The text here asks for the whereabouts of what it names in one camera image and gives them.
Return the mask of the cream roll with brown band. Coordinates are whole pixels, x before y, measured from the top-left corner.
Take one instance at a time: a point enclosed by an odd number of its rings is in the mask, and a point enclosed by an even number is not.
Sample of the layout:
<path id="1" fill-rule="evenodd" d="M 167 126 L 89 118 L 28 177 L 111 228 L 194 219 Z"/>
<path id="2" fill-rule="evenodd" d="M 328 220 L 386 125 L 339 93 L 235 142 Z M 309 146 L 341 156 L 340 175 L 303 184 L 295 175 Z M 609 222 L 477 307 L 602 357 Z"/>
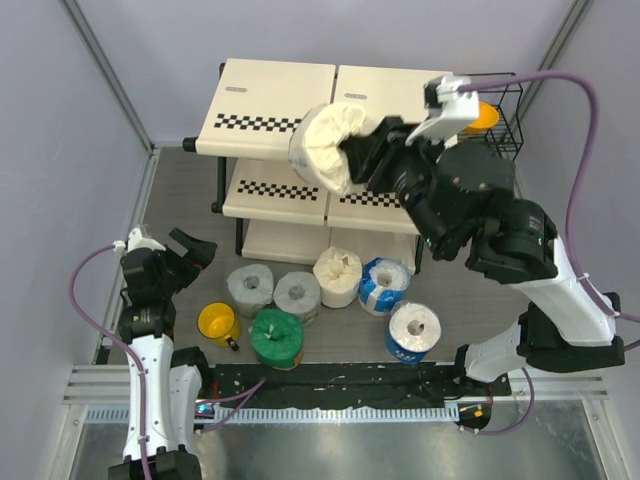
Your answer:
<path id="1" fill-rule="evenodd" d="M 351 136 L 367 136 L 379 125 L 361 105 L 337 102 L 307 112 L 291 136 L 288 162 L 307 183 L 341 197 L 365 190 L 351 178 L 346 154 L 339 148 Z"/>

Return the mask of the cream paper roll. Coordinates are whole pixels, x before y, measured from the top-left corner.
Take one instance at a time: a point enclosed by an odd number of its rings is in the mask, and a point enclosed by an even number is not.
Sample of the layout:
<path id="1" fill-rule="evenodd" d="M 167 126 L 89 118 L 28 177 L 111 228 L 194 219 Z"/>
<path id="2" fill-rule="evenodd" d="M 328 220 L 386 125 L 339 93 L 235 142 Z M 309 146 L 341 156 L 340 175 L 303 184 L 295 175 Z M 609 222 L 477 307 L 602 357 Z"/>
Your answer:
<path id="1" fill-rule="evenodd" d="M 356 298 L 363 267 L 353 252 L 331 246 L 319 256 L 312 271 L 320 286 L 324 306 L 344 308 Z"/>

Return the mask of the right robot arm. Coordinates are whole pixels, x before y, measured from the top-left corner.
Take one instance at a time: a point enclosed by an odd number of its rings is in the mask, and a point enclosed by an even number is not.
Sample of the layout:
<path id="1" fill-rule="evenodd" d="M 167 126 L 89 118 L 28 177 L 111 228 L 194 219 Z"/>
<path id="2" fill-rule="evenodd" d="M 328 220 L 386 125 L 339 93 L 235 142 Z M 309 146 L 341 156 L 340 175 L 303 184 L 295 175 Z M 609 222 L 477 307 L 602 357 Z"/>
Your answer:
<path id="1" fill-rule="evenodd" d="M 457 391 L 475 394 L 527 366 L 575 373 L 624 364 L 615 330 L 619 296 L 587 291 L 553 221 L 515 195 L 511 161 L 482 142 L 416 136 L 394 116 L 339 148 L 356 183 L 396 196 L 434 260 L 452 261 L 467 249 L 469 270 L 528 298 L 507 330 L 458 348 L 451 371 Z"/>

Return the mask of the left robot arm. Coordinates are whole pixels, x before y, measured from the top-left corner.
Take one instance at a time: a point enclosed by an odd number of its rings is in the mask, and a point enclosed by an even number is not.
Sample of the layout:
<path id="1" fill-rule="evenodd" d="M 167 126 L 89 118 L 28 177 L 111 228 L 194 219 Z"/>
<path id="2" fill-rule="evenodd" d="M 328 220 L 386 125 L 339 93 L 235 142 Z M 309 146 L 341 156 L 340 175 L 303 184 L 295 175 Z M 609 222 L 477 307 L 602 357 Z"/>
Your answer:
<path id="1" fill-rule="evenodd" d="M 175 349 L 175 294 L 191 285 L 214 259 L 213 242 L 179 229 L 170 233 L 186 252 L 179 255 L 141 227 L 128 235 L 120 264 L 126 286 L 118 322 L 130 374 L 129 425 L 111 479 L 199 479 L 192 448 L 196 400 L 213 375 L 198 347 Z"/>

